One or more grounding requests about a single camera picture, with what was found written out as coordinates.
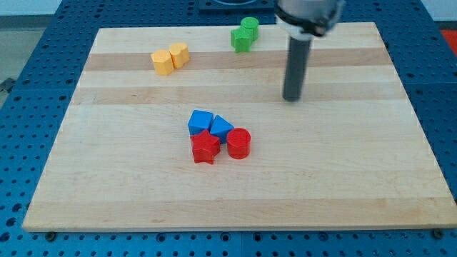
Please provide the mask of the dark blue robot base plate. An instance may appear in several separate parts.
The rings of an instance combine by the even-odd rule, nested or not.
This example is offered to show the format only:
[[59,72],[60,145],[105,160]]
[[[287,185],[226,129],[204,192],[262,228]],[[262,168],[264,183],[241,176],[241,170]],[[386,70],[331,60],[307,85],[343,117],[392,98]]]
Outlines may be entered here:
[[198,0],[200,13],[217,11],[271,11],[274,10],[273,0]]

